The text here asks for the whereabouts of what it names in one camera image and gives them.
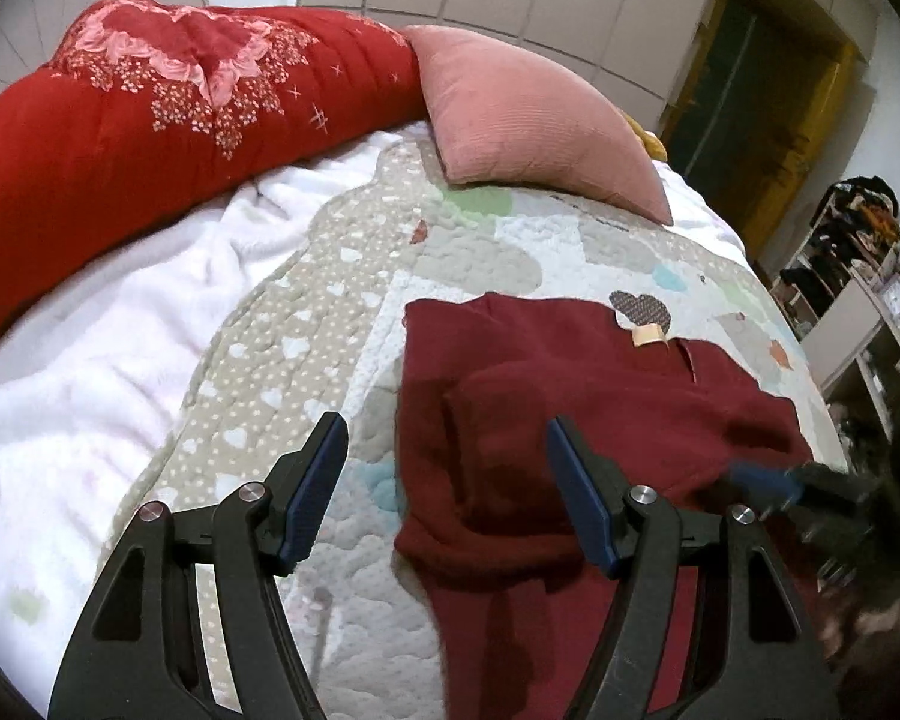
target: metal screw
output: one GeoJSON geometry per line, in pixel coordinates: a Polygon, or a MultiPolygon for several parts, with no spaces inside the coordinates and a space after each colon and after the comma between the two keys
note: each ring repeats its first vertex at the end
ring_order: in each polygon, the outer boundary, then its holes
{"type": "Polygon", "coordinates": [[[160,501],[151,501],[137,509],[137,514],[144,522],[153,522],[155,519],[163,517],[165,508],[160,501]]]}
{"type": "Polygon", "coordinates": [[[240,500],[253,503],[266,495],[266,488],[260,482],[247,482],[240,488],[240,500]]]}
{"type": "Polygon", "coordinates": [[[647,506],[656,500],[656,490],[646,485],[636,485],[631,488],[631,498],[637,503],[647,506]]]}
{"type": "Polygon", "coordinates": [[[754,510],[742,503],[735,503],[730,507],[730,516],[733,517],[741,525],[749,525],[756,519],[754,510]]]}

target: pink rose pattern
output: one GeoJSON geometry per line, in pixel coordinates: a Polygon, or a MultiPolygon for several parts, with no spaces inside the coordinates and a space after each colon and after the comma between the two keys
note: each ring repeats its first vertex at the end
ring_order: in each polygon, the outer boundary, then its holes
{"type": "Polygon", "coordinates": [[[290,69],[308,64],[304,50],[318,42],[303,29],[262,16],[224,15],[189,5],[164,7],[147,0],[108,0],[67,31],[49,64],[104,91],[118,82],[122,91],[135,95],[149,90],[155,131],[176,124],[213,135],[223,157],[231,159],[242,141],[242,129],[256,122],[260,111],[283,115],[275,89],[287,82],[290,69]],[[230,20],[248,33],[247,42],[236,55],[221,57],[207,74],[202,65],[170,57],[145,38],[106,25],[107,16],[127,6],[169,16],[173,22],[194,13],[230,20]]]}

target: quilted bedspread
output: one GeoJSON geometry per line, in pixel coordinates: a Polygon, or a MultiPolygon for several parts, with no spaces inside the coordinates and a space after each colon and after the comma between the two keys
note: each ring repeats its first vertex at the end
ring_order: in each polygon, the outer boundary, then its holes
{"type": "MultiPolygon", "coordinates": [[[[409,301],[489,290],[581,298],[613,306],[624,327],[658,322],[670,336],[705,338],[765,391],[792,399],[818,461],[844,464],[802,351],[754,276],[635,215],[549,191],[450,188],[421,139],[389,148],[373,182],[325,205],[309,241],[221,327],[114,533],[145,499],[189,509],[263,479],[324,410],[339,410],[350,427],[346,466],[311,557],[278,583],[332,720],[445,715],[437,629],[394,554],[409,301]]],[[[199,570],[199,603],[215,694],[235,709],[210,568],[199,570]]]]}

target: floral pattern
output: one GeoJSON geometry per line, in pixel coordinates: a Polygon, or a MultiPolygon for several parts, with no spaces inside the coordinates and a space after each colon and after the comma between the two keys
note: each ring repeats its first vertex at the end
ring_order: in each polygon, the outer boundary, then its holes
{"type": "Polygon", "coordinates": [[[231,159],[261,111],[283,115],[276,87],[308,64],[306,47],[318,42],[260,15],[107,0],[68,30],[50,67],[104,91],[149,91],[155,131],[180,125],[212,135],[231,159]]]}
{"type": "Polygon", "coordinates": [[[407,38],[397,32],[396,29],[391,29],[384,23],[375,22],[375,20],[368,19],[366,16],[361,16],[359,13],[347,13],[346,18],[354,20],[354,22],[365,23],[367,26],[372,26],[374,29],[383,30],[386,34],[391,36],[396,45],[400,47],[405,47],[407,45],[407,38]]]}

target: clothes on shelf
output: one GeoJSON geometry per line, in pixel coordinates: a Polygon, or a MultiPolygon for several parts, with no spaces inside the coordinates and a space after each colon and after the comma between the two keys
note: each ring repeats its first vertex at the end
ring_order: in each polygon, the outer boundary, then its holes
{"type": "MultiPolygon", "coordinates": [[[[488,293],[406,309],[396,549],[425,587],[451,720],[553,720],[573,697],[616,583],[586,565],[545,456],[567,415],[634,484],[678,506],[742,458],[811,460],[793,404],[720,347],[635,346],[607,306],[488,293]]],[[[682,568],[652,709],[677,698],[695,606],[682,568]]]]}
{"type": "Polygon", "coordinates": [[[879,176],[849,178],[827,189],[811,227],[770,292],[799,338],[833,305],[850,282],[851,269],[868,282],[879,279],[892,259],[888,255],[900,246],[900,205],[879,176]],[[778,290],[780,282],[790,289],[778,290]],[[813,317],[799,306],[801,298],[813,317]]]}

